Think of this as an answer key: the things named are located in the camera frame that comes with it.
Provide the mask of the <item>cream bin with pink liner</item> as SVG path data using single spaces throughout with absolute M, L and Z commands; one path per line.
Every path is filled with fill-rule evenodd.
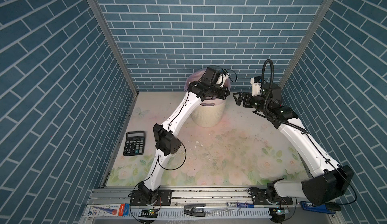
M 205 69 L 202 69 L 189 76 L 185 82 L 184 91 L 187 92 L 189 84 L 198 81 L 204 73 Z M 229 78 L 226 79 L 224 87 L 231 89 L 231 80 Z M 221 121 L 225 107 L 226 100 L 211 98 L 204 100 L 190 116 L 198 126 L 213 127 Z

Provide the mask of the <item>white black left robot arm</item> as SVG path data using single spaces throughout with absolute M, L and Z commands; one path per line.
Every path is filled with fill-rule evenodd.
M 154 161 L 144 181 L 137 185 L 140 192 L 140 200 L 146 205 L 156 201 L 158 190 L 161 186 L 163 172 L 167 170 L 163 164 L 179 150 L 182 145 L 177 138 L 183 124 L 193 111 L 207 98 L 226 99 L 230 95 L 229 87 L 225 85 L 206 85 L 198 81 L 189 84 L 184 98 L 175 111 L 162 124 L 153 126 L 153 133 L 156 142 Z

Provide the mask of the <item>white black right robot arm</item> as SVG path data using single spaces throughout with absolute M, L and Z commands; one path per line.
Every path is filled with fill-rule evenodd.
M 271 122 L 290 141 L 311 174 L 309 179 L 302 181 L 282 179 L 269 183 L 268 199 L 304 198 L 320 206 L 344 195 L 351 186 L 352 169 L 331 157 L 305 129 L 297 114 L 282 104 L 279 86 L 255 83 L 253 88 L 252 93 L 234 93 L 236 104 L 254 108 L 255 114 Z

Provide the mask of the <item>black calculator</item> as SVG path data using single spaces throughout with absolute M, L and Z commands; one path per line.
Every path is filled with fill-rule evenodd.
M 131 131 L 126 133 L 123 156 L 139 156 L 144 153 L 146 143 L 145 131 Z

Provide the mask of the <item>blue marker pen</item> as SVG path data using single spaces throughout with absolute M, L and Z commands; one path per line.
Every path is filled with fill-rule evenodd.
M 228 207 L 233 207 L 233 208 L 254 208 L 254 204 L 250 203 L 241 203 L 241 202 L 227 202 Z

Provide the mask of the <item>black pliers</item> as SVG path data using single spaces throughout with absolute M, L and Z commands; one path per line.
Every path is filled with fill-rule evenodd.
M 205 217 L 206 213 L 204 207 L 206 205 L 203 203 L 200 204 L 190 204 L 184 206 L 184 214 L 192 217 Z

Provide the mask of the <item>blue black hand tool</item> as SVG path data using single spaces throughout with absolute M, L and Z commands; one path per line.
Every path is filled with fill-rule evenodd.
M 311 202 L 301 201 L 300 205 L 304 211 L 316 212 L 316 213 L 322 213 L 322 214 L 334 215 L 336 212 L 341 211 L 341 207 L 334 203 L 326 203 L 326 204 L 317 206 Z

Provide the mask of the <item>white red blue box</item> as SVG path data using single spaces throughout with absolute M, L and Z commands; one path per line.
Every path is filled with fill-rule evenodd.
M 129 204 L 87 205 L 84 217 L 125 217 L 129 214 Z

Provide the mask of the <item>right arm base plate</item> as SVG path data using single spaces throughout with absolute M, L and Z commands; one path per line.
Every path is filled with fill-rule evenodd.
M 273 188 L 262 189 L 258 187 L 250 187 L 248 194 L 252 197 L 254 205 L 293 205 L 293 200 L 290 197 L 280 197 Z

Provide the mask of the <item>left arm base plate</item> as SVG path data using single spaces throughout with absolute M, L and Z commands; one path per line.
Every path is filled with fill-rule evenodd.
M 155 191 L 149 190 L 134 190 L 128 195 L 131 206 L 151 206 L 161 205 L 170 206 L 172 190 L 161 189 Z

